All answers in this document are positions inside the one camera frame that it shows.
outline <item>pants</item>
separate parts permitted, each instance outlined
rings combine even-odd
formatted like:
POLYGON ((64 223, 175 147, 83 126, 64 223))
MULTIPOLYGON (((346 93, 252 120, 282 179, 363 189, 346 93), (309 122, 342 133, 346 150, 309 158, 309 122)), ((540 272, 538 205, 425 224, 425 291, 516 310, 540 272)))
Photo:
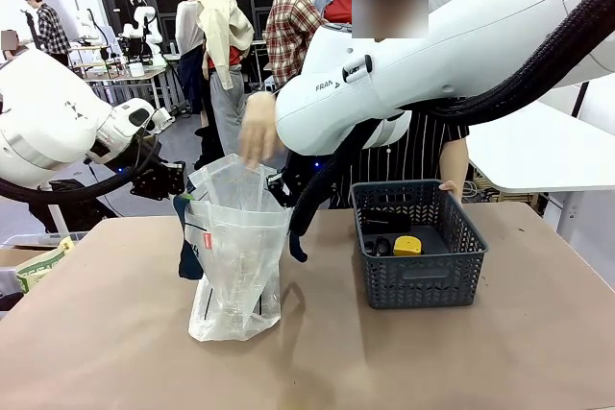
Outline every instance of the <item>pants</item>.
POLYGON ((62 53, 50 53, 49 56, 61 62, 64 66, 68 67, 68 55, 64 55, 62 53))
POLYGON ((241 66, 231 68, 233 88, 225 90, 217 72, 209 71, 211 105, 224 155, 239 154, 239 132, 246 107, 241 66))
POLYGON ((209 96, 209 83, 207 86, 203 86, 203 82, 206 82, 203 78, 203 47, 198 46, 188 53, 184 53, 180 58, 180 64, 178 66, 178 74, 182 81, 182 91, 185 98, 192 106, 193 114, 200 114, 203 110, 203 100, 207 99, 207 102, 211 106, 209 96))

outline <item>plaid shirt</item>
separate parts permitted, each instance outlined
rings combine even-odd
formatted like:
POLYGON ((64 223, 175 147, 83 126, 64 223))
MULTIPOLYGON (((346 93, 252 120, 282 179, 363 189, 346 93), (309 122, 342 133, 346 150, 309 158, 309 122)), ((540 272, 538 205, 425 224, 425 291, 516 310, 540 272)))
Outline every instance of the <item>plaid shirt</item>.
POLYGON ((47 53, 67 55, 70 43, 54 9, 42 4, 38 9, 38 38, 47 53))
POLYGON ((301 73, 311 38, 326 22, 309 0, 273 0, 263 38, 278 88, 301 73))

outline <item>yellow box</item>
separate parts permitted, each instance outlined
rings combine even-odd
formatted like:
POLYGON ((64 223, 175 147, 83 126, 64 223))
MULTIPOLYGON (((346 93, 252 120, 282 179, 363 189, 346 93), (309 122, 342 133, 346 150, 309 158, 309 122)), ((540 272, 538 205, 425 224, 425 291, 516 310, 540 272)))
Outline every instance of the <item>yellow box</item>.
POLYGON ((394 256, 419 256, 423 251, 423 244, 416 237, 403 235, 395 240, 394 256))

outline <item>cardboard box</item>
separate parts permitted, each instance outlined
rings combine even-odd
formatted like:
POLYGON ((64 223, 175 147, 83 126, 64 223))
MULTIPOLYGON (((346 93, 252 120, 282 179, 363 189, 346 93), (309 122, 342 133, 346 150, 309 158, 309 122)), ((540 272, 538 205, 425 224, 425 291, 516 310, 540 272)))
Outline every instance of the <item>cardboard box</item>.
MULTIPOLYGON (((45 252, 48 252, 48 249, 0 249, 0 298, 21 292, 21 286, 15 276, 15 266, 25 263, 45 252)), ((0 319, 2 319, 5 314, 5 311, 0 310, 0 319)))

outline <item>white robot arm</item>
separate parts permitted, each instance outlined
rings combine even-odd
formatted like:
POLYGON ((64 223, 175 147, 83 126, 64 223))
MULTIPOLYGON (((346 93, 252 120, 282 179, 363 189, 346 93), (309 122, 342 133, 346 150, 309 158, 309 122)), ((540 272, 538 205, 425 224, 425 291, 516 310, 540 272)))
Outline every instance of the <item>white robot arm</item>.
POLYGON ((78 31, 80 39, 86 40, 92 45, 102 45, 104 43, 96 29, 90 10, 79 10, 77 12, 77 21, 79 22, 78 31))
POLYGON ((158 29, 154 7, 137 7, 135 10, 135 21, 138 25, 134 28, 132 24, 125 24, 122 36, 126 38, 143 38, 152 50, 152 64, 155 66, 165 66, 166 62, 160 53, 159 43, 162 43, 162 35, 158 29))
MULTIPOLYGON (((328 72, 307 66, 282 89, 279 135, 291 151, 329 155, 362 121, 395 116, 413 103, 482 94, 521 68, 581 1, 454 0, 430 15, 427 38, 355 40, 342 46, 337 62, 343 64, 328 72)), ((343 43, 341 34, 321 28, 306 63, 330 56, 343 43)), ((611 35, 556 85, 614 71, 611 35)))
MULTIPOLYGON (((148 102, 133 99, 114 108, 69 69, 35 49, 0 67, 0 99, 0 182, 26 188, 36 188, 84 157, 121 173, 139 157, 142 146, 136 146, 135 139, 142 141, 141 129, 156 125, 148 102)), ((157 154, 159 149, 158 143, 147 146, 148 152, 157 154)), ((166 169, 157 156, 152 158, 159 163, 152 168, 166 169)))

